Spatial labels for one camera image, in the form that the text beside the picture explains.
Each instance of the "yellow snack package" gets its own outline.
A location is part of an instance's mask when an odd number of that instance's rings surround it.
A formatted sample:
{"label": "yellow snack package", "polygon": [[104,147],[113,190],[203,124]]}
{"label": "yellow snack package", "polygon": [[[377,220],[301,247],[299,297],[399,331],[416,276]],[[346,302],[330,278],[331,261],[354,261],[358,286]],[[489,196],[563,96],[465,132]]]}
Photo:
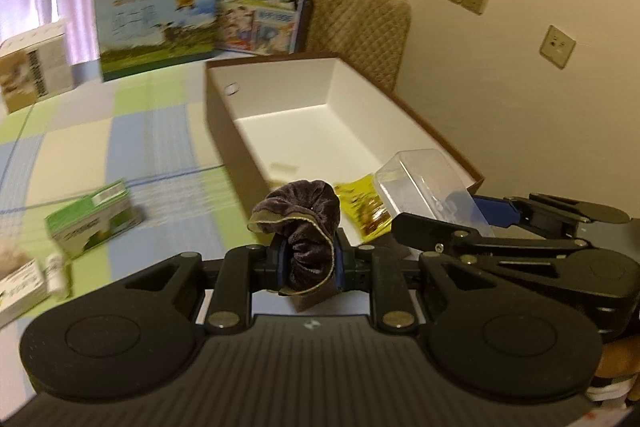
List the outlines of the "yellow snack package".
{"label": "yellow snack package", "polygon": [[373,188],[373,175],[334,186],[340,209],[356,224],[362,241],[368,243],[391,230],[391,216]]}

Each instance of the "small white tube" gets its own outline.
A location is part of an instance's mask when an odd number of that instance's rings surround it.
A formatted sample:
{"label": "small white tube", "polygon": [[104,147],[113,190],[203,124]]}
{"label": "small white tube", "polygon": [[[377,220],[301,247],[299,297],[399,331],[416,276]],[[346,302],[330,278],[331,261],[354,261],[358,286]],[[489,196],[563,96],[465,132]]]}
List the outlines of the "small white tube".
{"label": "small white tube", "polygon": [[44,275],[47,280],[47,292],[58,300],[69,296],[69,281],[66,277],[65,258],[60,253],[47,256]]}

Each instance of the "transparent plastic box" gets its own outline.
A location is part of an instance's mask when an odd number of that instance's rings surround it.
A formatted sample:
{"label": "transparent plastic box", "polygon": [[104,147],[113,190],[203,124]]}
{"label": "transparent plastic box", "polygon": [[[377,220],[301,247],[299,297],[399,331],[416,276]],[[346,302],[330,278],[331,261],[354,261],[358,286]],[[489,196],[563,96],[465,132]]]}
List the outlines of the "transparent plastic box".
{"label": "transparent plastic box", "polygon": [[391,217],[409,212],[494,236],[462,180],[437,149],[397,153],[374,174],[373,184]]}

